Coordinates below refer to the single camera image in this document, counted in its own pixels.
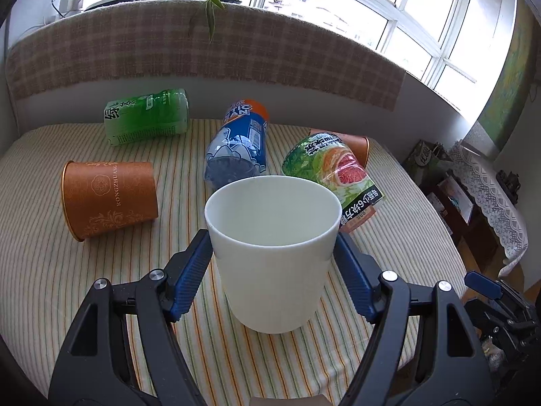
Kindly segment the white plastic cup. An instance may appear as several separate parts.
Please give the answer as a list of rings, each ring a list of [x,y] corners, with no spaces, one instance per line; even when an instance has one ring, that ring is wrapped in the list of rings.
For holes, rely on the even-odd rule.
[[[204,214],[234,316],[270,335],[307,323],[336,243],[342,216],[336,195],[313,181],[265,175],[215,191]]]

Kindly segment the orange paper cup near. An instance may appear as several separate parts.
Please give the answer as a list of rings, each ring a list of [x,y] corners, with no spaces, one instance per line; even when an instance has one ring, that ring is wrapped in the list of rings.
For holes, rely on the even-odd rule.
[[[78,241],[159,216],[149,162],[68,161],[62,170],[62,210]]]

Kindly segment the orange paper cup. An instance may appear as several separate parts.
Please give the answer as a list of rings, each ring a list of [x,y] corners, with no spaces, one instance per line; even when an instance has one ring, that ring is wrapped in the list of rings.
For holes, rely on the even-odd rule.
[[[159,216],[149,162],[68,161],[62,170],[62,210],[78,241]]]
[[[366,136],[356,136],[317,128],[311,128],[309,135],[313,136],[319,133],[338,136],[340,140],[344,142],[353,152],[353,155],[357,159],[359,165],[361,165],[362,168],[367,167],[370,156],[370,140]]]

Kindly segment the orange paper cup far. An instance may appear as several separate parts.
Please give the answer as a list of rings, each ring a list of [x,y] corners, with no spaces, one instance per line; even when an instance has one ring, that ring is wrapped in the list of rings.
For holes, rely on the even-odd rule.
[[[359,165],[361,165],[362,168],[367,167],[370,156],[370,140],[366,136],[356,136],[317,128],[311,128],[309,135],[313,136],[319,133],[338,136],[340,140],[344,142],[353,152],[353,155],[357,159]]]

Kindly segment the striped table cloth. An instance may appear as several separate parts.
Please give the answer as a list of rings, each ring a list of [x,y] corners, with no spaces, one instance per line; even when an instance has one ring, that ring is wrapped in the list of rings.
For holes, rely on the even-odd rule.
[[[376,142],[352,184],[339,139],[268,125],[265,172],[213,190],[222,127],[114,147],[103,126],[24,134],[1,159],[1,335],[53,401],[384,403],[464,264]]]

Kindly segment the white lace cloth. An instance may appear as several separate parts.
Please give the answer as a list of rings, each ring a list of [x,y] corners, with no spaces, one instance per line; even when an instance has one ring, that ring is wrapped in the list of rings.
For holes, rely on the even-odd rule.
[[[457,141],[449,150],[453,174],[465,186],[481,209],[505,254],[498,277],[508,276],[524,257],[529,246],[524,217],[512,204],[497,181],[492,164]]]

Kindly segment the green printed box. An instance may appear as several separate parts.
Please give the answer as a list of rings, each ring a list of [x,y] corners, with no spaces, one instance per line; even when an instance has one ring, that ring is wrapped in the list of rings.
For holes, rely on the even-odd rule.
[[[403,169],[418,186],[434,181],[452,166],[453,160],[440,143],[419,140],[406,160]]]

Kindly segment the grapefruit juice bottle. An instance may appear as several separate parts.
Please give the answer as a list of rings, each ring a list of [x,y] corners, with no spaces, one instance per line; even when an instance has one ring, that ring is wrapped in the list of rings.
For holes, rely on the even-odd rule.
[[[282,172],[332,191],[342,206],[340,230],[345,233],[366,223],[384,198],[352,149],[330,132],[315,132],[301,140],[285,157]]]

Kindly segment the blue orange drink bottle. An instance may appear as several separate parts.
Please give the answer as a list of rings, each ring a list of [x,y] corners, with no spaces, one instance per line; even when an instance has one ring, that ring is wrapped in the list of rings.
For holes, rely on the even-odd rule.
[[[242,99],[229,107],[205,153],[204,177],[214,190],[267,170],[268,122],[267,109],[255,100]]]

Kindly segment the green tea bottle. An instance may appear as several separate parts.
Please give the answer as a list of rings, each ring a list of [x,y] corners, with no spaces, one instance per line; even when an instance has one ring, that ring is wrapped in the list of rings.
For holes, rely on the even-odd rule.
[[[112,146],[181,135],[189,127],[188,98],[180,88],[111,101],[103,123]]]

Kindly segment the plaid windowsill cloth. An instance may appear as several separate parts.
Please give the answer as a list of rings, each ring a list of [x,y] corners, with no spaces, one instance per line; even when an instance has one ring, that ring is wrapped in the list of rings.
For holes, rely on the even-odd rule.
[[[387,110],[403,68],[312,23],[229,4],[208,27],[195,0],[100,7],[19,40],[5,63],[14,99],[75,84],[139,77],[204,77],[332,93]]]

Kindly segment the white charger plug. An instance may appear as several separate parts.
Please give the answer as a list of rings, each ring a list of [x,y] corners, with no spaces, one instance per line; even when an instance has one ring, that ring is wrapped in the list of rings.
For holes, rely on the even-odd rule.
[[[78,13],[81,11],[81,0],[61,0],[59,4],[59,11],[65,17]]]

